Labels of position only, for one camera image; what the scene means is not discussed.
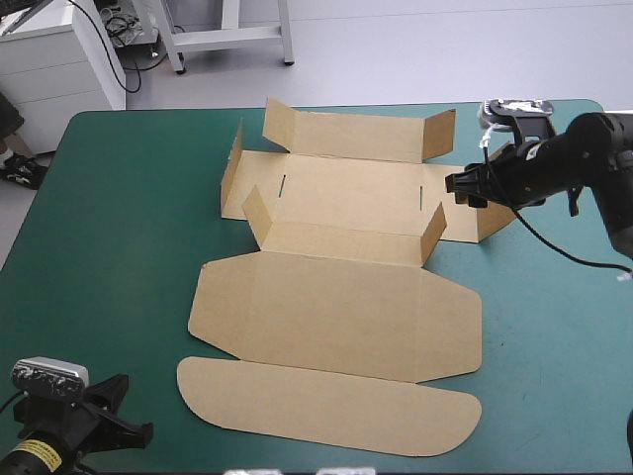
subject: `green tabletop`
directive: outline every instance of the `green tabletop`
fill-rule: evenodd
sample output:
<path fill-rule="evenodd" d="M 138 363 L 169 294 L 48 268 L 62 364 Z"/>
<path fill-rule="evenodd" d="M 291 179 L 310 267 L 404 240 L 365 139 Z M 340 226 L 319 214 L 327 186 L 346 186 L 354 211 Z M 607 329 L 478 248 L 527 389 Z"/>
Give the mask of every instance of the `green tabletop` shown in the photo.
<path fill-rule="evenodd" d="M 559 131 L 600 109 L 591 101 L 555 106 Z M 451 107 L 458 111 L 455 150 L 436 161 L 480 161 L 477 104 L 325 110 L 424 117 Z M 178 393 L 178 362 L 228 357 L 187 332 L 200 266 L 257 249 L 247 223 L 220 217 L 220 180 L 240 119 L 246 147 L 274 149 L 261 137 L 261 109 L 77 116 L 0 273 L 0 374 L 35 355 L 80 363 L 93 382 L 127 373 L 132 386 L 121 415 L 155 423 L 147 450 L 91 455 L 88 464 L 118 471 L 630 471 L 632 287 L 612 271 L 553 254 L 518 223 L 479 245 L 443 241 L 427 265 L 484 301 L 482 368 L 429 384 L 482 402 L 479 426 L 452 452 L 383 455 L 225 430 L 194 416 Z M 577 218 L 568 216 L 565 196 L 525 215 L 573 252 L 624 259 L 610 249 L 588 192 Z M 0 378 L 0 395 L 12 392 Z M 10 414 L 0 425 L 6 452 L 19 427 Z"/>

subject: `power cord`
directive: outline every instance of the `power cord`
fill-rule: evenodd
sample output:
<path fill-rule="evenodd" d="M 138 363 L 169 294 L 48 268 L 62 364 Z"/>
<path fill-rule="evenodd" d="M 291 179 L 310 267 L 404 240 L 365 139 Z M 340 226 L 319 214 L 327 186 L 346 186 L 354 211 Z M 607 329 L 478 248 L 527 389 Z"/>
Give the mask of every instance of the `power cord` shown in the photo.
<path fill-rule="evenodd" d="M 518 209 L 516 207 L 514 207 L 514 205 L 512 204 L 512 201 L 510 200 L 510 198 L 507 195 L 507 193 L 505 193 L 505 190 L 501 186 L 501 183 L 499 182 L 499 180 L 497 178 L 497 174 L 495 173 L 495 170 L 493 169 L 493 166 L 491 165 L 490 158 L 488 157 L 488 147 L 487 146 L 482 146 L 482 150 L 484 151 L 484 162 L 486 163 L 486 167 L 488 168 L 488 172 L 490 173 L 491 177 L 493 178 L 493 182 L 495 183 L 495 186 L 497 187 L 497 189 L 498 189 L 498 191 L 499 191 L 499 193 L 500 193 L 500 195 L 501 195 L 501 197 L 502 197 L 502 199 L 504 201 L 503 204 L 505 206 L 507 206 L 510 210 L 512 210 L 512 213 L 514 214 L 514 216 L 527 228 L 528 231 L 530 231 L 532 233 L 533 236 L 535 236 L 538 240 L 540 240 L 545 245 L 547 245 L 550 249 L 552 249 L 552 250 L 558 252 L 559 254 L 567 257 L 568 259 L 572 260 L 576 264 L 586 265 L 588 267 L 597 267 L 597 268 L 601 268 L 601 269 L 621 270 L 622 272 L 625 272 L 629 276 L 633 275 L 633 269 L 631 269 L 630 267 L 627 267 L 625 265 L 620 265 L 620 264 L 611 264 L 611 263 L 607 263 L 607 262 L 593 262 L 591 260 L 585 260 L 585 259 L 581 259 L 579 257 L 575 257 L 574 255 L 569 254 L 564 249 L 561 249 L 557 245 L 549 242 L 543 236 L 541 236 L 532 227 L 532 225 L 530 225 L 525 220 L 525 218 L 523 218 L 521 216 L 521 214 L 518 212 Z"/>

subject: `cabinet drawer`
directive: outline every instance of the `cabinet drawer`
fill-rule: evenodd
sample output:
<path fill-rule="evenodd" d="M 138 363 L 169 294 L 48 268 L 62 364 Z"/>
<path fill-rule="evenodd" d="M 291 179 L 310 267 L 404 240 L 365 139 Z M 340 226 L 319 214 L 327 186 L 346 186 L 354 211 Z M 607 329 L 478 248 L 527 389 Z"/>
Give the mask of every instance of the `cabinet drawer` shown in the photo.
<path fill-rule="evenodd" d="M 18 134 L 34 153 L 56 150 L 68 122 L 76 114 L 111 110 L 102 91 L 27 102 L 16 108 L 25 119 Z"/>
<path fill-rule="evenodd" d="M 89 62 L 0 75 L 0 91 L 14 104 L 100 89 Z"/>
<path fill-rule="evenodd" d="M 85 60 L 86 54 L 72 31 L 0 43 L 0 74 Z"/>

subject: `white tile floor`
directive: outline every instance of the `white tile floor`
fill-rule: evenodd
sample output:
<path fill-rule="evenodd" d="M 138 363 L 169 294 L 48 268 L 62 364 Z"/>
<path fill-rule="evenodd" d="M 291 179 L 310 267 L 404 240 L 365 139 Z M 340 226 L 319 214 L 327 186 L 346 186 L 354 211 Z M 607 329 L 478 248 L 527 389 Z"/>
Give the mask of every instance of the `white tile floor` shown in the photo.
<path fill-rule="evenodd" d="M 169 0 L 188 30 L 217 2 Z M 297 63 L 278 48 L 192 53 L 143 74 L 131 109 L 590 98 L 633 109 L 633 0 L 289 0 Z M 276 0 L 242 0 L 245 26 L 276 19 Z M 35 193 L 0 183 L 0 264 Z"/>

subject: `cardboard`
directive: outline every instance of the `cardboard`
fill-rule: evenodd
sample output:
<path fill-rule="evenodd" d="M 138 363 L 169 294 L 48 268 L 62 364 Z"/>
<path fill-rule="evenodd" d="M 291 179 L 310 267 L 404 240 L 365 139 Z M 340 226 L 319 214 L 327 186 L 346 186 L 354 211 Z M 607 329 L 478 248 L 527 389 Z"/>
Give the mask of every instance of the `cardboard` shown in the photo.
<path fill-rule="evenodd" d="M 193 336 L 248 361 L 397 381 L 481 365 L 479 296 L 419 267 L 443 230 L 441 207 L 402 247 L 398 236 L 278 224 L 257 189 L 244 210 L 262 251 L 203 266 Z"/>
<path fill-rule="evenodd" d="M 263 136 L 287 151 L 422 163 L 453 149 L 455 110 L 426 119 L 296 111 L 268 99 Z"/>
<path fill-rule="evenodd" d="M 222 428 L 407 456 L 452 450 L 482 412 L 465 393 L 221 359 L 184 359 L 178 387 L 198 417 Z"/>
<path fill-rule="evenodd" d="M 242 204 L 257 187 L 279 223 L 401 235 L 411 246 L 441 203 L 441 238 L 479 242 L 514 216 L 499 205 L 457 205 L 444 178 L 463 168 L 422 163 L 450 151 L 453 127 L 454 111 L 428 119 L 340 115 L 270 100 L 264 135 L 292 153 L 243 150 L 239 131 L 222 182 L 222 215 L 244 220 Z"/>

